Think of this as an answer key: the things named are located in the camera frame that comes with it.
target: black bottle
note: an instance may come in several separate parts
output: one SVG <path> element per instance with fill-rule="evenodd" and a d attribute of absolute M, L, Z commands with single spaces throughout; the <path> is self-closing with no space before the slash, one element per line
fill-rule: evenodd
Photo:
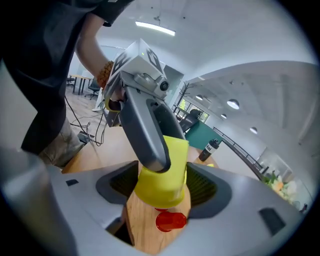
<path fill-rule="evenodd" d="M 199 159 L 204 162 L 207 158 L 217 149 L 219 148 L 218 140 L 212 139 L 209 143 L 205 146 L 204 150 L 199 155 Z"/>

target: white wall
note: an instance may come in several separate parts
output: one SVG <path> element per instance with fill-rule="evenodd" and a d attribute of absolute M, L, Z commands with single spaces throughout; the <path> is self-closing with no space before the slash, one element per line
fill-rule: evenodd
<path fill-rule="evenodd" d="M 212 158 L 219 168 L 223 170 L 259 180 L 247 164 L 223 141 L 220 143 L 219 148 L 213 152 Z"/>

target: red cup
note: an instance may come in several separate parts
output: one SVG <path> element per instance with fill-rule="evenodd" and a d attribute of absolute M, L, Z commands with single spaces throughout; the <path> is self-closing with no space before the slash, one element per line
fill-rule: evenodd
<path fill-rule="evenodd" d="M 187 224 L 187 218 L 181 212 L 161 212 L 155 219 L 156 227 L 162 232 L 182 229 Z"/>

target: yellow cup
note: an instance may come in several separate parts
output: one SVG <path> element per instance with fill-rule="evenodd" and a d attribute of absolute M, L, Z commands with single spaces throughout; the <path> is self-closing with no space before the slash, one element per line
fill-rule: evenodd
<path fill-rule="evenodd" d="M 178 205 L 185 196 L 184 183 L 189 142 L 163 136 L 169 150 L 171 167 L 164 173 L 157 173 L 142 167 L 135 194 L 146 204 L 160 209 Z"/>

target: flowers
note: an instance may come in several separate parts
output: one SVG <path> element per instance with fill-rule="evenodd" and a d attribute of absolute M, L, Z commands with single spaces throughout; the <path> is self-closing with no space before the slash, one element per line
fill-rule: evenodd
<path fill-rule="evenodd" d="M 297 193 L 297 184 L 294 180 L 286 183 L 282 181 L 280 175 L 276 177 L 273 173 L 270 179 L 265 177 L 264 183 L 272 188 L 284 200 L 288 201 L 290 204 L 293 203 Z"/>

